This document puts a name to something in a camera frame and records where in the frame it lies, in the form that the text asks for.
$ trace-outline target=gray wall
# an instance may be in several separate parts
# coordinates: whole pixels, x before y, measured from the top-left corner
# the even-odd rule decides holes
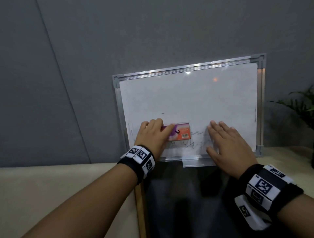
[[[266,52],[266,100],[314,82],[312,0],[38,0],[47,32],[35,4],[11,2],[1,8],[1,165],[88,162],[79,128],[91,162],[117,161],[113,74]],[[313,138],[289,110],[266,103],[266,146],[310,147]]]

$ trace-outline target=silver metal frame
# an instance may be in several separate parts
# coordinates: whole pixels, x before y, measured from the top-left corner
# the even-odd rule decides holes
[[[129,141],[127,136],[127,125],[124,117],[122,97],[120,91],[120,81],[132,80],[136,78],[147,78],[158,75],[181,73],[187,71],[224,67],[237,64],[257,63],[257,133],[256,133],[256,156],[261,157],[263,154],[263,129],[264,129],[264,89],[265,89],[265,69],[266,69],[266,54],[255,54],[251,56],[238,57],[233,59],[217,60],[206,63],[184,65],[171,68],[163,68],[137,73],[118,74],[112,76],[113,86],[115,88],[116,100],[120,118],[123,138],[125,141],[126,150],[129,149]],[[202,160],[209,158],[208,155],[194,156],[173,156],[162,157],[160,161],[180,161],[180,160]]]

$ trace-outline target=wooden edge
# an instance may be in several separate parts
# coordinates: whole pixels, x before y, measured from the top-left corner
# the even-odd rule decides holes
[[[149,238],[150,236],[148,230],[146,199],[143,182],[135,187],[135,201],[140,238]]]

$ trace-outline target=orange and purple eraser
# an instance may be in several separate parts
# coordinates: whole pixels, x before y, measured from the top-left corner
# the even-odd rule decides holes
[[[188,140],[191,139],[190,124],[189,123],[179,123],[175,124],[175,127],[168,137],[168,141],[176,140]]]

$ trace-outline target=whiteboard surface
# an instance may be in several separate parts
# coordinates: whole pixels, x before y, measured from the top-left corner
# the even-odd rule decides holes
[[[141,123],[160,117],[191,130],[190,140],[167,142],[162,157],[206,154],[211,120],[235,127],[256,150],[256,63],[124,80],[120,90],[130,147]]]

